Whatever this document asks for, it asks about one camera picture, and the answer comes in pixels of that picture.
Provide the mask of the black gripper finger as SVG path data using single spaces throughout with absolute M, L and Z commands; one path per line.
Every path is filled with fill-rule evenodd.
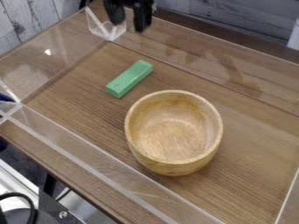
M 143 32 L 153 23 L 155 0 L 134 1 L 134 25 L 135 31 Z
M 114 25 L 121 25 L 127 18 L 122 0 L 103 0 L 110 21 Z

